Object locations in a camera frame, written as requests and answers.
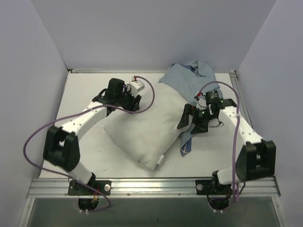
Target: fabric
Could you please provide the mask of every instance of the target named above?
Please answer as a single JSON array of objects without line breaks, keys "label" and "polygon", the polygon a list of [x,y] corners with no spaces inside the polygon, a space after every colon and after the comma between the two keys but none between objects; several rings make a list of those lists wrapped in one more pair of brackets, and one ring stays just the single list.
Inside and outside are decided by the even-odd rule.
[{"label": "fabric", "polygon": [[[189,127],[177,129],[187,100],[164,83],[156,84],[154,89],[155,101],[149,110],[140,114],[114,111],[104,126],[116,145],[150,170],[163,163],[163,154]],[[151,99],[151,91],[142,96],[140,109],[146,108]]]},{"label": "fabric", "polygon": [[[197,104],[194,99],[196,94],[205,84],[212,81],[216,81],[212,68],[200,61],[194,61],[185,66],[174,64],[170,70],[165,73],[164,77],[159,80],[159,82],[165,83],[178,91],[189,104],[194,106]],[[220,86],[217,83],[208,85],[203,89],[203,93],[212,90],[218,90],[219,96],[222,97]],[[194,127],[194,125],[191,125],[187,131],[179,136],[181,139],[180,153],[182,156],[191,151],[192,135],[190,132]]]}]

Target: white pillow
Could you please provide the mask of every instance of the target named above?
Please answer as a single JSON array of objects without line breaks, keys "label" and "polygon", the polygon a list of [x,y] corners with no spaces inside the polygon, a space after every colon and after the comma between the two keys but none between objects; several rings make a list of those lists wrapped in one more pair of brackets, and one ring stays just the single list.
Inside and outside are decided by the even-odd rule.
[{"label": "white pillow", "polygon": [[[186,99],[164,83],[157,83],[154,89],[155,101],[149,110],[138,114],[114,111],[104,125],[105,132],[122,150],[150,170],[161,166],[163,154],[189,127],[177,129]],[[140,109],[146,108],[151,99],[150,90],[142,96]]]}]

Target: metal extrusion bar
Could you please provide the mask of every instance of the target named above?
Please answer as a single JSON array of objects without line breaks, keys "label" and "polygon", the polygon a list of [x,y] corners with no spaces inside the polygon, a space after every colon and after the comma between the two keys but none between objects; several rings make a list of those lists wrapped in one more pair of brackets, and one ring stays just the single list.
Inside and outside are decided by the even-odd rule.
[{"label": "metal extrusion bar", "polygon": [[34,201],[34,198],[27,198],[25,200],[24,208],[19,219],[18,227],[27,227],[33,209]]},{"label": "metal extrusion bar", "polygon": [[251,125],[251,121],[250,121],[250,116],[248,114],[248,111],[247,111],[246,105],[244,103],[244,99],[243,99],[242,93],[240,91],[238,79],[237,79],[237,77],[233,77],[233,76],[230,76],[230,78],[231,78],[231,82],[232,82],[233,88],[238,92],[239,97],[240,97],[240,113],[242,114],[242,116],[244,117],[244,119],[248,122],[248,124],[250,126],[252,126]]},{"label": "metal extrusion bar", "polygon": [[[109,198],[159,198],[159,197],[201,197],[196,194],[195,180],[210,178],[150,178],[150,179],[108,179],[112,181]],[[34,179],[28,191],[28,198],[92,198],[92,196],[68,196],[67,179]],[[246,182],[241,196],[278,196],[274,178]]]},{"label": "metal extrusion bar", "polygon": [[280,227],[287,227],[287,220],[284,213],[284,210],[282,208],[280,197],[272,197],[273,205],[276,211],[276,216],[278,218],[278,221],[280,223]]}]

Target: white connector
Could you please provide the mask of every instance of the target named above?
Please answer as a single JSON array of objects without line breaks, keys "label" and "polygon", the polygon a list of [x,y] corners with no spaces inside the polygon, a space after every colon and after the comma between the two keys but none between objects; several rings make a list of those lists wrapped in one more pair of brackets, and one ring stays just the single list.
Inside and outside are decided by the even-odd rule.
[{"label": "white connector", "polygon": [[145,88],[145,85],[140,80],[134,80],[128,84],[131,87],[132,96],[136,97],[140,91]]}]

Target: metal frame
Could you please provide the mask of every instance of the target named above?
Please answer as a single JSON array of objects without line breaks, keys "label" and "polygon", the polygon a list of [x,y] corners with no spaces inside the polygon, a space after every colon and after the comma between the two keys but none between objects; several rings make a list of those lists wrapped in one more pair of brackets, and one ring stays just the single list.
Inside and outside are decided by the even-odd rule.
[{"label": "metal frame", "polygon": [[[98,70],[72,70],[72,73],[100,73]],[[240,91],[236,71],[230,73],[232,86],[240,96],[240,111],[251,125],[243,96]],[[196,194],[195,180],[207,180],[209,177],[192,178],[133,178],[107,179],[112,181],[109,198],[193,198],[205,197]],[[66,178],[33,179],[29,187],[26,203],[19,220],[19,227],[26,227],[35,198],[91,198],[92,196],[68,196],[69,182]],[[280,202],[280,191],[275,177],[246,182],[243,197],[271,197],[280,226],[286,227],[286,218]]]},{"label": "metal frame", "polygon": [[[112,181],[109,198],[177,198],[206,197],[196,194],[195,180],[207,178],[133,178],[106,179]],[[92,198],[93,196],[67,195],[69,182],[67,179],[34,179],[28,191],[28,198]],[[246,182],[244,197],[278,196],[275,178],[264,178]]]},{"label": "metal frame", "polygon": [[70,73],[165,73],[166,70],[117,70],[117,71],[108,71],[100,69],[73,69],[69,70]]}]

